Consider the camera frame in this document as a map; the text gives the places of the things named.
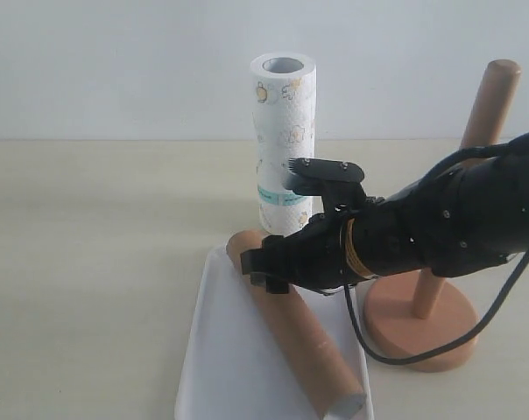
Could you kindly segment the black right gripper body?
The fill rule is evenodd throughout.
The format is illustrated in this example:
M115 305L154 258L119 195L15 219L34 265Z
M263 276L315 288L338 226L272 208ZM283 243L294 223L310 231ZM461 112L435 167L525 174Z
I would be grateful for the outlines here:
M319 196L322 212L286 238L286 281L329 293L387 273L385 198L358 181L298 180L301 195Z

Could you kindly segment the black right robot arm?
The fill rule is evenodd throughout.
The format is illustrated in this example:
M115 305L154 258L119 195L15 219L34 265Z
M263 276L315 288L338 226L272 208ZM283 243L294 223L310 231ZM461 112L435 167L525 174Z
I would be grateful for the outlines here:
M270 293L331 294L423 269L461 277L529 251L529 132L458 150L388 198L368 195L351 162L292 158L287 171L288 186L323 210L241 254L242 272Z

